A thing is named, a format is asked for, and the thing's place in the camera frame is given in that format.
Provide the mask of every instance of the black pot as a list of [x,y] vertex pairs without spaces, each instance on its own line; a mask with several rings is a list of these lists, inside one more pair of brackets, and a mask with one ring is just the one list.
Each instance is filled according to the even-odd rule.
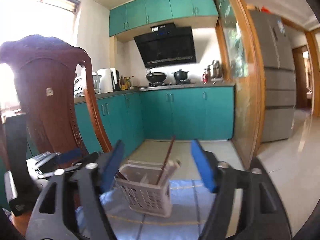
[[164,80],[167,78],[167,75],[162,72],[153,72],[153,73],[149,72],[146,75],[146,78],[151,83],[160,83],[160,82],[164,82]]
[[179,82],[180,80],[188,79],[188,72],[189,71],[182,71],[182,69],[179,69],[179,71],[174,72],[174,79]]

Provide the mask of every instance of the chopstick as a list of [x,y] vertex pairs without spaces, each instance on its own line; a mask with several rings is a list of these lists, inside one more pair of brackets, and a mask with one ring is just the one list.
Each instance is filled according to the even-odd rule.
[[160,171],[160,174],[158,176],[158,179],[157,179],[157,182],[156,182],[156,185],[158,185],[160,179],[161,179],[161,176],[163,174],[163,170],[164,170],[164,167],[166,166],[167,162],[168,162],[168,159],[169,159],[169,156],[170,156],[170,153],[171,153],[171,149],[172,149],[172,145],[174,143],[174,140],[175,140],[176,136],[172,136],[172,139],[171,139],[171,142],[170,142],[170,146],[169,146],[169,149],[168,149],[168,152],[167,152],[167,155],[164,159],[164,162],[163,162],[163,165],[162,165],[162,168],[161,168],[161,171]]

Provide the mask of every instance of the wooden chair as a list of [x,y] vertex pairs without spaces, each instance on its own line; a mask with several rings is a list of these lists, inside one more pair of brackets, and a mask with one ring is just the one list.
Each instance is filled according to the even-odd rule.
[[79,148],[82,156],[88,151],[77,125],[73,84],[76,66],[85,67],[84,95],[92,125],[102,150],[112,149],[98,111],[91,59],[83,49],[58,38],[31,35],[5,42],[0,47],[0,63],[7,63],[14,73],[20,105],[39,152],[66,153]]

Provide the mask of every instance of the refrigerator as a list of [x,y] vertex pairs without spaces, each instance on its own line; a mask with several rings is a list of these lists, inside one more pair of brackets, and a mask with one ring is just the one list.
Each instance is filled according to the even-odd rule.
[[292,49],[279,16],[250,11],[261,47],[265,71],[265,119],[262,142],[292,135],[296,105],[296,75]]

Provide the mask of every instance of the tile floor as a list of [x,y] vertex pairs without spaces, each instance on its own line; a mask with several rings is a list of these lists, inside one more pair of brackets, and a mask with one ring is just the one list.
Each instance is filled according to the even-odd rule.
[[[214,152],[221,161],[242,170],[242,164],[230,141],[201,141],[202,147]],[[164,160],[169,141],[145,141],[130,160],[158,162]],[[292,233],[295,234],[308,219],[320,197],[320,118],[312,118],[307,111],[295,112],[292,137],[264,143],[259,158],[275,184],[286,208]],[[182,166],[172,179],[200,179],[190,154],[190,142],[177,141],[170,159],[178,159]],[[236,231],[241,205],[241,190],[236,190],[233,214],[228,235]]]

